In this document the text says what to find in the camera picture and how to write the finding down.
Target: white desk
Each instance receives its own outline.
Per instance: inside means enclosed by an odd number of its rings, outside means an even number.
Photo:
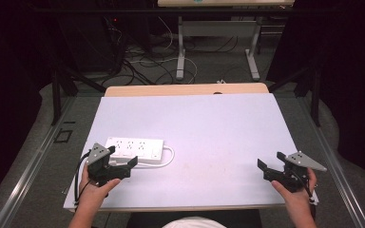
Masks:
[[[154,96],[115,94],[118,97],[102,98],[83,153],[96,142],[106,144],[108,137],[128,137],[162,139],[176,156],[164,168],[132,169],[131,178],[122,180],[109,193],[101,210],[215,210],[282,205],[282,197],[263,179],[257,159],[282,170],[277,151],[291,154],[297,149],[274,95],[262,92],[259,85],[215,85],[214,90],[223,92],[236,87],[240,92],[242,86],[256,86],[258,93],[170,96],[158,94],[162,88],[177,91],[185,85],[159,85],[159,90],[149,87]],[[187,88],[195,91],[201,86]],[[164,150],[163,156],[167,160],[169,153]],[[69,191],[64,208],[72,210],[73,201],[73,191]]]
[[[266,7],[290,6],[295,0],[159,0],[160,7]],[[183,48],[184,36],[240,36],[251,37],[250,48],[245,50],[248,66],[253,80],[259,80],[259,72],[254,60],[254,52],[259,38],[262,18],[257,21],[183,21],[179,17],[179,60],[177,63],[176,78],[183,78],[185,62],[185,49]]]

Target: desk leg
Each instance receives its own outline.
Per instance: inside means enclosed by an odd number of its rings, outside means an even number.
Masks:
[[[259,39],[261,23],[262,23],[262,17],[258,17],[256,27],[254,28],[254,36],[251,40],[251,47],[250,47],[250,49],[245,50],[245,55],[247,57],[248,66],[250,66],[251,77],[256,82],[259,81],[260,77],[259,77],[259,72],[257,69],[256,61],[254,60],[254,52],[257,48],[257,41]]]
[[[179,17],[179,60],[177,63],[176,79],[183,79],[183,65],[185,62],[185,49],[183,48],[183,19]]]

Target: white table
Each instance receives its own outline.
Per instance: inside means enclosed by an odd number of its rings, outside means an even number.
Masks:
[[[295,0],[159,0],[160,7],[185,8],[185,7],[267,7],[290,6]],[[262,17],[257,21],[183,21],[179,17],[179,60],[177,63],[176,78],[183,78],[185,62],[185,49],[183,48],[184,36],[239,36],[251,37],[250,48],[245,50],[248,66],[253,80],[260,79],[254,52],[259,38]]]
[[[179,88],[195,92],[202,86],[208,92],[213,86],[213,91],[223,94],[175,92]],[[242,93],[243,86],[256,86],[258,93]],[[282,197],[262,178],[257,159],[282,170],[277,151],[292,154],[297,149],[274,95],[264,93],[259,86],[262,84],[159,85],[156,89],[155,85],[148,88],[153,96],[138,92],[103,97],[83,153],[94,143],[106,144],[108,137],[127,137],[162,139],[176,156],[164,168],[132,169],[131,178],[122,180],[109,193],[101,210],[181,211],[282,205]],[[132,86],[131,90],[141,88],[146,86]],[[174,94],[160,96],[163,88]],[[224,93],[234,88],[238,94]],[[110,90],[106,96],[114,94]],[[164,150],[163,158],[169,156]],[[72,210],[73,201],[73,192],[69,191],[64,208]]]

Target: person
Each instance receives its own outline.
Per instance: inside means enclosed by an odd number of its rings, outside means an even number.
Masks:
[[[310,192],[313,193],[317,184],[317,177],[311,168],[308,168],[307,171],[309,175]],[[72,221],[68,226],[69,228],[90,228],[94,217],[100,206],[102,205],[106,195],[121,181],[119,179],[111,180],[101,187],[95,186],[94,184],[88,184],[89,182],[90,180],[88,178],[87,165],[85,165],[82,173],[82,179],[79,184],[80,189],[81,191],[83,191],[83,193],[79,198],[79,205],[73,216]],[[297,228],[317,227],[311,214],[309,195],[307,194],[305,189],[302,189],[301,191],[295,193],[291,193],[276,180],[271,181],[271,184],[284,198],[289,218]],[[197,222],[209,222],[210,224],[217,223],[212,223],[214,221],[209,219],[200,219],[197,220]]]

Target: power outlet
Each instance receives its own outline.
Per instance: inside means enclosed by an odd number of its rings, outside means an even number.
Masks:
[[[162,162],[163,140],[109,137],[106,147],[115,147],[110,155],[116,162],[128,162],[138,156],[138,162],[159,164]]]

